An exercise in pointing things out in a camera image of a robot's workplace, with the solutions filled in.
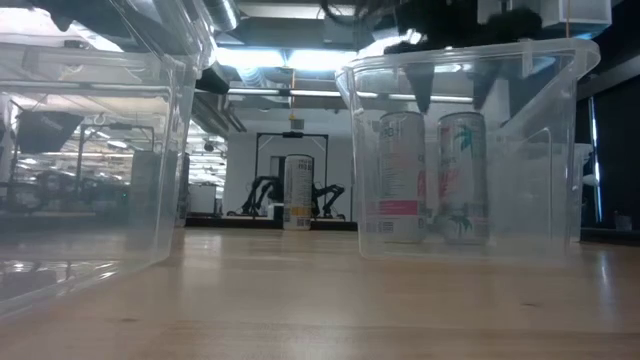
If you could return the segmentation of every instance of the black structure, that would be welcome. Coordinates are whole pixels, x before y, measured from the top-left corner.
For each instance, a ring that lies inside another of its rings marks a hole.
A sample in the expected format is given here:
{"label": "black structure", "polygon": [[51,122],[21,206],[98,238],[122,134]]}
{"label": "black structure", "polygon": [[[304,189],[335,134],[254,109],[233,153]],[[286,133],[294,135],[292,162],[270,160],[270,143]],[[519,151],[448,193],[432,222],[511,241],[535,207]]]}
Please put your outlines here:
{"label": "black structure", "polygon": [[[256,154],[253,158],[254,170],[253,170],[253,178],[258,178],[258,155],[260,154],[260,138],[263,136],[281,136],[284,139],[303,139],[305,137],[319,137],[324,139],[324,186],[327,186],[327,171],[329,169],[329,135],[327,134],[305,134],[296,131],[290,132],[282,132],[282,133],[257,133],[256,134]],[[253,194],[252,202],[255,204],[256,202],[256,194]]]}
{"label": "black structure", "polygon": [[[282,230],[280,220],[220,219],[213,217],[188,217],[187,227],[220,227],[242,229],[277,229]],[[348,221],[312,221],[311,231],[358,231],[358,224]]]}

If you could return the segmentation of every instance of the ceiling light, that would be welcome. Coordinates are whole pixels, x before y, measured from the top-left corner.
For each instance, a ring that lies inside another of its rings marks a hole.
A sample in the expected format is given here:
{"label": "ceiling light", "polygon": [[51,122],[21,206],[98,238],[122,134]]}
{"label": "ceiling light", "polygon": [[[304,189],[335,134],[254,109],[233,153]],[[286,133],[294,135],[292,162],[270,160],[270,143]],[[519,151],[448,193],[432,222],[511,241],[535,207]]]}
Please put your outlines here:
{"label": "ceiling light", "polygon": [[[77,157],[77,156],[78,156],[78,153],[77,153],[77,152],[64,151],[64,152],[46,152],[46,153],[42,153],[41,155],[46,155],[46,156],[59,156],[59,157]],[[133,154],[91,153],[91,152],[86,152],[86,153],[82,153],[82,157],[113,157],[113,158],[127,158],[127,157],[133,157]]]}
{"label": "ceiling light", "polygon": [[115,147],[119,147],[121,149],[126,149],[129,147],[129,145],[123,143],[122,141],[116,141],[116,140],[107,141],[107,144]]}
{"label": "ceiling light", "polygon": [[[415,101],[416,97],[410,94],[390,94],[389,100]],[[453,103],[453,104],[471,104],[473,102],[473,99],[466,96],[433,95],[431,96],[431,101],[440,102],[440,103]]]}
{"label": "ceiling light", "polygon": [[243,89],[233,88],[229,89],[228,95],[278,95],[280,92],[275,89]]}
{"label": "ceiling light", "polygon": [[366,91],[358,91],[356,94],[362,99],[375,99],[378,97],[378,94]]}
{"label": "ceiling light", "polygon": [[293,96],[316,96],[316,97],[335,97],[339,98],[340,93],[337,91],[323,90],[291,90]]}
{"label": "ceiling light", "polygon": [[219,48],[216,58],[222,65],[240,68],[282,67],[285,65],[280,51],[270,49]]}
{"label": "ceiling light", "polygon": [[462,70],[462,65],[460,64],[447,64],[447,65],[438,65],[435,67],[436,73],[449,73],[449,72],[458,72]]}
{"label": "ceiling light", "polygon": [[355,59],[353,51],[295,50],[287,66],[297,70],[335,71]]}
{"label": "ceiling light", "polygon": [[22,160],[18,160],[18,161],[23,162],[25,164],[29,164],[29,165],[35,165],[35,164],[38,163],[37,161],[35,161],[33,159],[22,159]]}

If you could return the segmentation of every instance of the wall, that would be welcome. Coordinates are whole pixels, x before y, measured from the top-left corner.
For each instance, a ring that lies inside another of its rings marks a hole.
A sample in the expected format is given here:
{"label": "wall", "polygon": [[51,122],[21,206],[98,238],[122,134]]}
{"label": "wall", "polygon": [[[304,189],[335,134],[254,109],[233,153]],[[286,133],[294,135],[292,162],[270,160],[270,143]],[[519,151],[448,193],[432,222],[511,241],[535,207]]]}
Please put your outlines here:
{"label": "wall", "polygon": [[[311,138],[283,139],[273,137],[266,145],[268,136],[261,138],[262,149],[258,157],[258,176],[268,175],[272,156],[306,154],[315,159],[314,181],[324,185],[324,151]],[[324,147],[324,139],[314,138]],[[237,210],[249,195],[249,184],[253,181],[256,135],[251,133],[231,134],[228,139],[227,179],[224,188],[223,211]],[[349,219],[351,196],[351,165],[353,148],[347,136],[329,136],[328,184],[340,184],[345,192],[334,207]]]}

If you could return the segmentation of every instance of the desk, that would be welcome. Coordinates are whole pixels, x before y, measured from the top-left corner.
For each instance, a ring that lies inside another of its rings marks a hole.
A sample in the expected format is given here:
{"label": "desk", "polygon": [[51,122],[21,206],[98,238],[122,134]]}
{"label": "desk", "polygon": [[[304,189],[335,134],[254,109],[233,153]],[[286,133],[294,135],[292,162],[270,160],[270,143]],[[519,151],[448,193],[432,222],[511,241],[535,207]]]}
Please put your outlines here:
{"label": "desk", "polygon": [[0,358],[640,359],[640,249],[531,268],[364,260],[356,237],[187,230],[166,261],[0,327]]}

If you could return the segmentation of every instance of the palm tree graphic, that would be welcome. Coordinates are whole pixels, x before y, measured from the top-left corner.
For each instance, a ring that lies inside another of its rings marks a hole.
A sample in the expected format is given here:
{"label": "palm tree graphic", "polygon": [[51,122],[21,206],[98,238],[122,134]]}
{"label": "palm tree graphic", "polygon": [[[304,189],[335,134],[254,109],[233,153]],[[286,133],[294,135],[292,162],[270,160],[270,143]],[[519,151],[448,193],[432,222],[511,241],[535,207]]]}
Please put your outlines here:
{"label": "palm tree graphic", "polygon": [[471,148],[471,152],[473,153],[473,131],[467,125],[460,125],[460,132],[453,138],[456,140],[461,139],[460,151]]}
{"label": "palm tree graphic", "polygon": [[451,215],[449,216],[449,221],[453,222],[458,226],[458,239],[462,237],[462,230],[466,233],[467,230],[473,228],[471,221],[464,215]]}
{"label": "palm tree graphic", "polygon": [[462,230],[466,233],[473,229],[473,224],[469,221],[469,204],[464,204],[458,214],[449,216],[449,221],[458,226],[458,239],[462,238]]}

